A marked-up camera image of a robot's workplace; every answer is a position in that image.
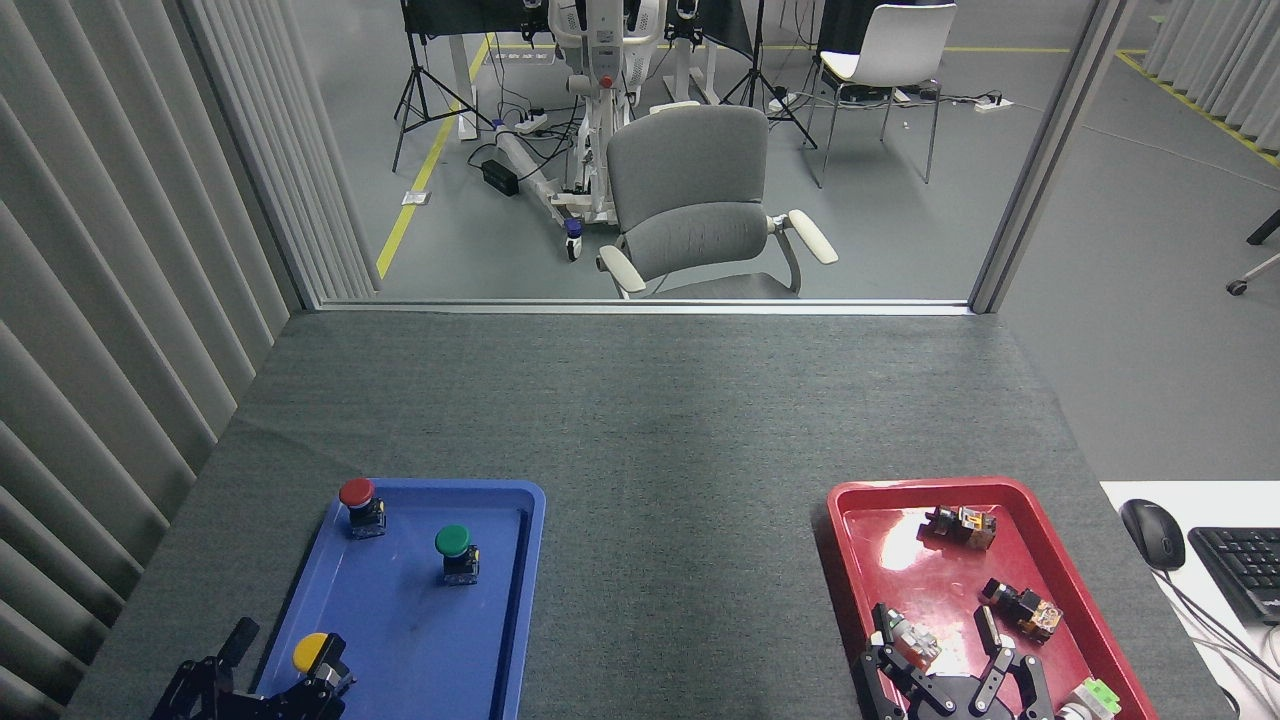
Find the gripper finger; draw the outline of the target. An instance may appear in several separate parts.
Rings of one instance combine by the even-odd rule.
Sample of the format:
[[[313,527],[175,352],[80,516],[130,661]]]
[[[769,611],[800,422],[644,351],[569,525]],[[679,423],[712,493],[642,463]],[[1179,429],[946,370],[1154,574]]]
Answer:
[[[357,682],[343,662],[346,641],[337,633],[311,633],[293,648],[291,661],[302,674],[289,689],[270,697],[273,719],[339,719],[344,696]]]
[[[1000,633],[988,606],[980,605],[973,618],[988,662],[970,697],[970,715],[977,719],[1012,717],[997,697],[1004,680],[1012,675],[1021,701],[1018,719],[1052,719],[1044,664],[1034,655],[1020,652]]]
[[[860,703],[864,719],[908,719],[914,703],[932,705],[934,692],[931,680],[896,648],[890,628],[888,607],[876,603],[872,610],[874,630],[858,656]],[[908,702],[908,710],[890,698],[884,691],[888,680]]]
[[[236,691],[234,670],[253,643],[260,625],[241,618],[218,653],[182,662],[161,693],[151,719],[229,719],[228,694]]]

